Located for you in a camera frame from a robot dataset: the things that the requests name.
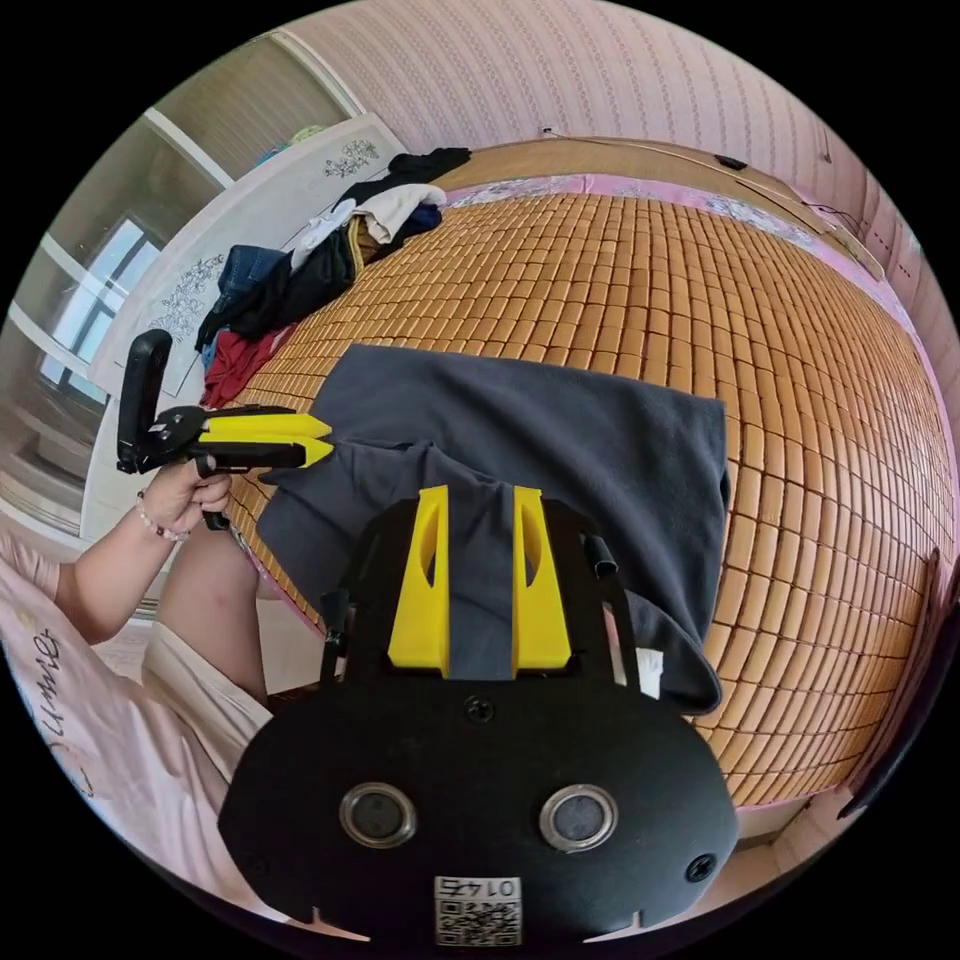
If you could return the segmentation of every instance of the shorts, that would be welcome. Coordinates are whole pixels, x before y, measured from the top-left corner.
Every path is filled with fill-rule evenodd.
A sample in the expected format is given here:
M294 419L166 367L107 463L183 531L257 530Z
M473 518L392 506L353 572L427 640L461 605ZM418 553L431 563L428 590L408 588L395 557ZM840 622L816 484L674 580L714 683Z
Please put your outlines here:
M143 657L141 683L196 734L227 783L247 745L273 716L156 621Z

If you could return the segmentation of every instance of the gray towel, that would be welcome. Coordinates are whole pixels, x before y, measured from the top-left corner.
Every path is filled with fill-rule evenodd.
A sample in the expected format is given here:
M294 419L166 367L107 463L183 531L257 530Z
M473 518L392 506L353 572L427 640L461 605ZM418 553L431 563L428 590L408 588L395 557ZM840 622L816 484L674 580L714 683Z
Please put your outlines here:
M333 426L334 453L263 478L279 489L257 531L312 606L376 514L447 484L451 673L509 676L512 485L536 487L606 540L637 645L664 654L661 696L688 714L719 705L702 647L730 497L722 403L548 364L354 345L311 412Z

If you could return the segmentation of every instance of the white tag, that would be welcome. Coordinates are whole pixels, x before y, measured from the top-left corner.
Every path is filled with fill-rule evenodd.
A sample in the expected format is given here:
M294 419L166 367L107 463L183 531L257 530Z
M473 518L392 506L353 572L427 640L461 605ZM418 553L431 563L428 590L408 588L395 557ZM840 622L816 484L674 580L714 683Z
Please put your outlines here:
M640 674L640 690L654 700L660 699L660 676L663 673L663 653L637 647L637 672Z
M519 877L434 877L436 943L515 947L523 921Z

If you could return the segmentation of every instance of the blue jeans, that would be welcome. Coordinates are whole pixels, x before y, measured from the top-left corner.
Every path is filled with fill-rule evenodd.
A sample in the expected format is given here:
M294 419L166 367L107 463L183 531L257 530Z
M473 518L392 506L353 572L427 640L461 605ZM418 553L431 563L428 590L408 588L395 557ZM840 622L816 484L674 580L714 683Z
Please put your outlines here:
M249 293L283 257L282 250L270 250L266 247L251 247L238 244L230 248L227 262L223 265L217 286L220 296L213 305L211 313L220 313L234 300ZM217 351L217 337L200 352L203 369L209 370Z

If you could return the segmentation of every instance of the person's hand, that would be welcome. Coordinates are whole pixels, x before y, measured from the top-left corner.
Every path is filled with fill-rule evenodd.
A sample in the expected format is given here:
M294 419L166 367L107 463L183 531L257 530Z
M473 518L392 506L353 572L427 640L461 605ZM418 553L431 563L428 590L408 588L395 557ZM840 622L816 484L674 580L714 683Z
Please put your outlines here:
M212 471L216 464L207 458ZM195 460L161 467L143 494L143 509L157 526L171 533L189 533L205 512L218 513L230 500L230 477L202 478Z

